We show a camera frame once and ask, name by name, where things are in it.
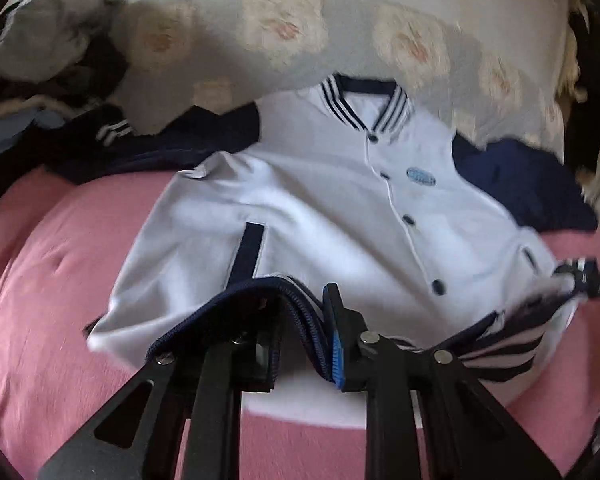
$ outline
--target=striped collar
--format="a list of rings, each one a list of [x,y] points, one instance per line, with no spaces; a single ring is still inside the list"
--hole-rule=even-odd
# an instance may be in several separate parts
[[[344,124],[363,132],[384,134],[404,126],[413,115],[413,102],[393,80],[358,79],[333,74],[320,83],[322,97],[331,113]],[[344,92],[390,96],[376,123],[369,128],[344,99]]]

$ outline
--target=jacket button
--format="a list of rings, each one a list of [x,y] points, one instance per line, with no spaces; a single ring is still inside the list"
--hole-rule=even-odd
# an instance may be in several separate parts
[[[431,283],[431,288],[436,296],[444,296],[446,294],[446,286],[442,280],[434,280]]]

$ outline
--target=navy blue sleeve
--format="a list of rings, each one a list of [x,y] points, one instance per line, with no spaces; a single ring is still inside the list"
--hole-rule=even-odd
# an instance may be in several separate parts
[[[104,124],[124,119],[122,111],[116,110],[118,115],[107,117]],[[87,130],[88,136],[94,139],[102,121],[91,121],[93,124],[85,126],[87,114],[80,118],[64,126],[67,135],[75,136],[77,130]],[[157,135],[119,137],[95,153],[63,160],[51,168],[74,184],[119,173],[188,170],[215,152],[236,153],[259,139],[260,115],[254,103],[222,116],[192,107]]]
[[[459,134],[452,152],[460,176],[500,202],[518,225],[540,233],[598,227],[575,177],[553,153],[515,139],[489,143],[481,151]]]

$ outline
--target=bed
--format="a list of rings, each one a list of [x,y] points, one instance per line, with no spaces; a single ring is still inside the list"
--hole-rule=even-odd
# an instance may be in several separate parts
[[[155,133],[192,103],[222,112],[265,92],[312,84],[323,75],[316,72],[335,66],[399,77],[416,99],[478,144],[516,136],[562,155],[562,120],[547,97],[555,89],[554,68],[533,72],[542,80],[536,81],[515,62],[505,63],[510,84],[503,92],[490,84],[493,71],[486,70],[484,82],[479,76],[482,67],[500,63],[500,55],[492,56],[455,23],[399,0],[278,0],[291,9],[308,2],[310,16],[302,23],[312,30],[324,23],[330,43],[321,46],[325,38],[314,35],[299,50],[271,48],[267,38],[249,34],[248,17],[258,23],[249,10],[254,1],[142,0],[118,16],[112,36],[132,66],[113,100],[141,133]],[[559,13],[560,1],[555,5]],[[203,27],[192,31],[182,23],[193,9]],[[444,44],[446,57],[433,57],[437,61],[424,72],[400,63],[378,40],[397,32],[382,28],[383,13],[419,23],[432,37],[427,47],[440,54]],[[167,55],[147,41],[165,20],[177,40]],[[331,47],[355,36],[376,42],[349,49],[346,58]],[[224,46],[220,52],[218,44]],[[213,63],[195,63],[198,58]],[[228,74],[222,71],[227,65],[241,70]],[[436,84],[441,73],[450,84]],[[126,174],[74,187],[39,168],[0,200],[0,449],[26,480],[133,374],[89,353],[82,329],[106,309],[126,254],[171,176]],[[586,254],[600,263],[600,231],[559,232],[544,240],[557,258]],[[551,365],[510,411],[562,473],[571,469],[600,414],[599,301],[579,308]],[[322,428],[245,412],[241,475],[362,478],[364,447],[364,431],[345,424]]]

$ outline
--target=screw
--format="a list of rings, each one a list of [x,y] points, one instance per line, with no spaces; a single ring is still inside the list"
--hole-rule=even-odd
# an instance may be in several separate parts
[[[380,336],[376,332],[370,332],[367,330],[360,334],[360,340],[366,345],[373,345],[380,341]]]
[[[433,354],[433,358],[441,365],[448,365],[454,360],[454,357],[451,355],[451,353],[447,352],[446,350],[438,350],[435,354]]]
[[[176,358],[171,352],[169,352],[168,354],[158,355],[158,357],[155,360],[158,362],[159,365],[170,365],[176,360]]]

